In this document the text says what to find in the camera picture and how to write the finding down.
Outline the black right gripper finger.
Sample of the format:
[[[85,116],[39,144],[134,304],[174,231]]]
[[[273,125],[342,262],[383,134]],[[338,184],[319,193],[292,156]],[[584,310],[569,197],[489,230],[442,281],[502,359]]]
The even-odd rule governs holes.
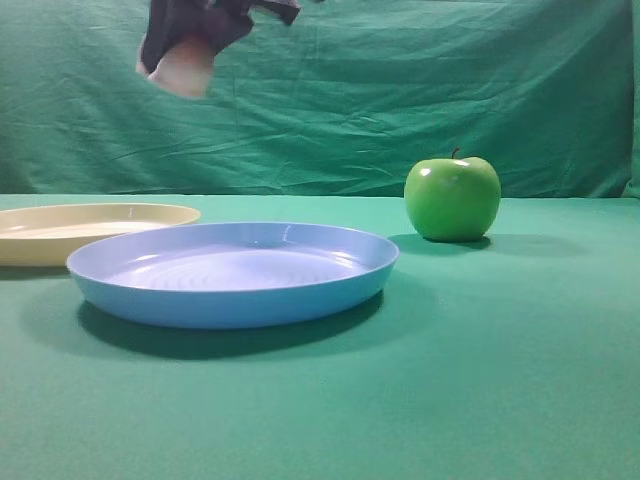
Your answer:
[[[207,1],[204,9],[204,34],[209,46],[216,52],[247,36],[253,29],[252,10],[274,15],[286,26],[298,16],[298,1]]]
[[[195,36],[207,43],[200,26],[206,2],[150,2],[147,29],[138,53],[141,72],[146,75],[152,73],[161,58],[187,36]]]

